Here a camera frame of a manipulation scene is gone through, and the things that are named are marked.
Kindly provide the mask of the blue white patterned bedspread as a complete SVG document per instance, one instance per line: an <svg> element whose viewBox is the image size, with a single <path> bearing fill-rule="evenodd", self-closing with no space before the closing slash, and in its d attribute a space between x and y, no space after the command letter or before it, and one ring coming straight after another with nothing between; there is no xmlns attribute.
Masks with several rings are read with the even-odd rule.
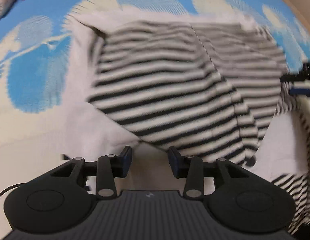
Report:
<svg viewBox="0 0 310 240"><path fill-rule="evenodd" d="M70 19L96 11L128 9L211 18L243 15L269 31L284 51L288 72L299 70L303 60L310 59L310 35L281 0L18 2L0 20L0 190L10 184L26 183L56 167L58 158L70 157L63 107L69 70ZM158 188L128 185L138 163L137 151L133 149L128 176L115 181L117 189L182 191L185 180L173 177L166 151L164 155L172 185Z"/></svg>

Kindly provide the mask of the black white striped garment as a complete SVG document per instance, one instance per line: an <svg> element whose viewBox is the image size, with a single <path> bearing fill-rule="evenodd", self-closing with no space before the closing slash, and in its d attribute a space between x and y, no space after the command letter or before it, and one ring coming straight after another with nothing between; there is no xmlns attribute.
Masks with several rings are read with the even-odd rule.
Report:
<svg viewBox="0 0 310 240"><path fill-rule="evenodd" d="M243 15L135 9L73 16L67 28L70 157L129 145L135 188L173 184L170 147L209 163L224 158L290 194L290 233L310 225L310 116L280 80L286 57L266 28Z"/></svg>

